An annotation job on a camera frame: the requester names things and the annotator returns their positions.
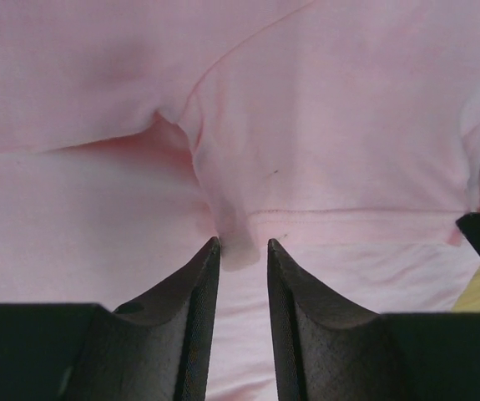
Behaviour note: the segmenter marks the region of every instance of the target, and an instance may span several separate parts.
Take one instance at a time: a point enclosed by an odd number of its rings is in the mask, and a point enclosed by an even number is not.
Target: pink garment
[[[217,233],[209,400],[276,399],[270,237],[447,310],[476,210],[480,2],[0,0],[0,302],[115,307]]]

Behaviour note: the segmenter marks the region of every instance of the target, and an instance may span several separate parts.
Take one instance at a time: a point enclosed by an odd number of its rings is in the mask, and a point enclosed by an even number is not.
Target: light pink sheet
[[[270,237],[446,310],[477,210],[480,2],[0,0],[0,302],[115,307],[218,234],[210,400],[276,398]]]

